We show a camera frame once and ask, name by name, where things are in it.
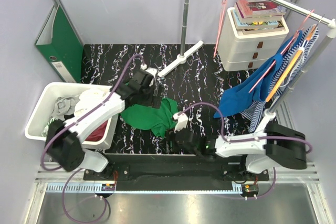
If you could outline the green tank top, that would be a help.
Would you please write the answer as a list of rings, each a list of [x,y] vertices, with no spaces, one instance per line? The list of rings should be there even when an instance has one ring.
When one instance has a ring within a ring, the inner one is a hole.
[[[163,98],[158,109],[137,104],[122,111],[121,117],[131,127],[151,130],[155,136],[163,138],[166,131],[176,126],[173,115],[177,112],[177,102]]]

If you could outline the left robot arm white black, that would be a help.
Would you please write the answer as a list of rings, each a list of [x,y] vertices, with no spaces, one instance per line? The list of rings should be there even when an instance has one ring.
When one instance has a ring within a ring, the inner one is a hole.
[[[94,102],[84,115],[51,123],[46,152],[61,168],[72,172],[77,168],[93,170],[99,178],[109,179],[113,167],[101,153],[83,147],[83,142],[100,125],[132,105],[159,108],[161,98],[154,95],[157,69],[139,70],[127,83],[117,82],[106,98]]]

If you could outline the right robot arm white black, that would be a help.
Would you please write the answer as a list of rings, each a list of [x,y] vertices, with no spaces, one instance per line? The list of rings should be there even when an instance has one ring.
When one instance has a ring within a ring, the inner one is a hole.
[[[166,133],[167,141],[175,152],[195,155],[206,161],[240,156],[239,176],[250,180],[256,174],[273,167],[304,170],[307,168],[306,147],[311,149],[306,136],[278,124],[269,124],[259,132],[227,136],[199,137],[183,129]]]

